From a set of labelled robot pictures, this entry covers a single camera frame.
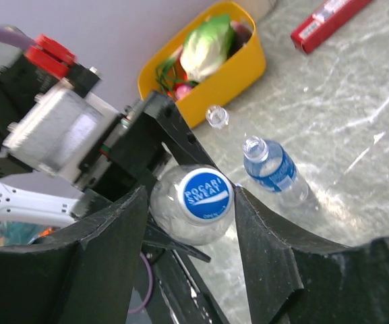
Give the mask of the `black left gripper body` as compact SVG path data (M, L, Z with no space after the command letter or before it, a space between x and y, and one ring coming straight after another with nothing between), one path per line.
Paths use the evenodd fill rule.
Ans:
M139 186L150 194L157 182L154 170L167 158L157 119L174 108L170 97L155 90L126 106L80 163L82 174L75 188L92 189L111 201Z

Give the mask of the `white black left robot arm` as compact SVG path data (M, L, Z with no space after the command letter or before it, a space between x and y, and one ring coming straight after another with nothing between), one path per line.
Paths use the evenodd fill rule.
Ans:
M0 27L0 221L55 232L0 237L0 323L127 323L140 262L153 323L226 323L191 259L210 257L152 220L158 170L211 165L174 102L151 92L120 112L94 68L45 36Z

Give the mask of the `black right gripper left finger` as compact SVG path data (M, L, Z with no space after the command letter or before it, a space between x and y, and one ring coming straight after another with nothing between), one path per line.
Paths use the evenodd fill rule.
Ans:
M37 243L0 247L0 323L124 323L147 218L139 187Z

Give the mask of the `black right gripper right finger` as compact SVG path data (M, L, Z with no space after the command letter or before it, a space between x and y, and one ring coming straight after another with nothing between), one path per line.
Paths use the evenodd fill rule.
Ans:
M347 247L235 190L253 323L389 323L389 238Z

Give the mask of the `clear plastic bottle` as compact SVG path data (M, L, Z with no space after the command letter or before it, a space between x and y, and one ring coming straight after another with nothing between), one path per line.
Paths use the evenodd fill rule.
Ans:
M244 124L244 117L238 111L212 105L206 111L206 121L215 134L223 137L238 134L238 129Z

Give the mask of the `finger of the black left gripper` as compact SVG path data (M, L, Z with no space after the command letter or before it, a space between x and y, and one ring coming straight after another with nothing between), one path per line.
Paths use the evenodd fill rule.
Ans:
M166 144L178 164L216 167L170 97L151 92L150 117L159 138Z
M154 288L145 314L152 323L218 323L229 320L194 267L190 257L210 257L178 243L148 219L142 252L152 265Z

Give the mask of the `blue label Pocari bottle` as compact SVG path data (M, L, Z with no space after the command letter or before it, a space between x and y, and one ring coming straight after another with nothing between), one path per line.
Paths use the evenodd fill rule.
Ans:
M283 206L296 207L308 198L307 182L279 142L250 136L244 140L242 151L246 173L267 192L277 195Z

